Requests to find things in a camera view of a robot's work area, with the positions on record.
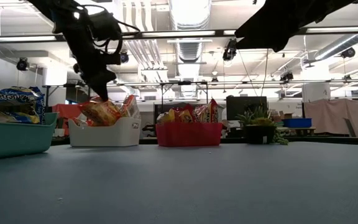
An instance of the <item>potted plant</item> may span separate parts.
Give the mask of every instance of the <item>potted plant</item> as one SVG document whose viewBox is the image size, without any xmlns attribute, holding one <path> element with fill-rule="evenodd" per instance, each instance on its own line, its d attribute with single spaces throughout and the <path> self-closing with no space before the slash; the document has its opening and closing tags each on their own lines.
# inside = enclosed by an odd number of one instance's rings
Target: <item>potted plant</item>
<svg viewBox="0 0 358 224">
<path fill-rule="evenodd" d="M 258 107 L 255 111 L 247 110 L 237 117 L 240 120 L 246 141 L 249 144 L 288 144 L 277 131 L 275 123 L 270 117 L 269 109 Z"/>
</svg>

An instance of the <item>black pot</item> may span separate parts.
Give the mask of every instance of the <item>black pot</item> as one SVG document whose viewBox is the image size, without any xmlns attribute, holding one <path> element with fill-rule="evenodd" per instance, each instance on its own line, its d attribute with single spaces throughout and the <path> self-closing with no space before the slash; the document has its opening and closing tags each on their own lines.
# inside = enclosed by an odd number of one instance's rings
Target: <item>black pot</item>
<svg viewBox="0 0 358 224">
<path fill-rule="evenodd" d="M 244 134 L 249 144 L 271 144 L 276 126 L 245 126 Z"/>
</svg>

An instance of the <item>white basket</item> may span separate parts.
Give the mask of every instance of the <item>white basket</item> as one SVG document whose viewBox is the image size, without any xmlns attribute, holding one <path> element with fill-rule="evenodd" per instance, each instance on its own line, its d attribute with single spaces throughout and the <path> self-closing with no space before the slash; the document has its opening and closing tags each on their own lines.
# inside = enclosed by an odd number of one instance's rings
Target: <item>white basket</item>
<svg viewBox="0 0 358 224">
<path fill-rule="evenodd" d="M 126 147 L 139 145 L 141 120 L 120 118 L 109 127 L 79 127 L 70 119 L 70 144 L 72 147 Z"/>
</svg>

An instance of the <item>teal basket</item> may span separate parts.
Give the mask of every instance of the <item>teal basket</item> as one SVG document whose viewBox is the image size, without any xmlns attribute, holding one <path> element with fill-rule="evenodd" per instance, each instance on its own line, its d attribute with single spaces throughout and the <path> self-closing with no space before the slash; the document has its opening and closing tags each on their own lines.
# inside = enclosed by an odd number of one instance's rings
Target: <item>teal basket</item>
<svg viewBox="0 0 358 224">
<path fill-rule="evenodd" d="M 46 125 L 0 123 L 0 158 L 45 152 L 52 142 L 57 113 L 46 113 Z"/>
</svg>

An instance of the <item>red basket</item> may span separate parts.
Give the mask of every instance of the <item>red basket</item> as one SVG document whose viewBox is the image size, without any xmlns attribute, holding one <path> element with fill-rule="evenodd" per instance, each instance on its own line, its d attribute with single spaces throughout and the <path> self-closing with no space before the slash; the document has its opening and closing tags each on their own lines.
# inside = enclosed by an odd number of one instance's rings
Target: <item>red basket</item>
<svg viewBox="0 0 358 224">
<path fill-rule="evenodd" d="M 222 123 L 165 123 L 156 125 L 160 146 L 218 146 Z"/>
</svg>

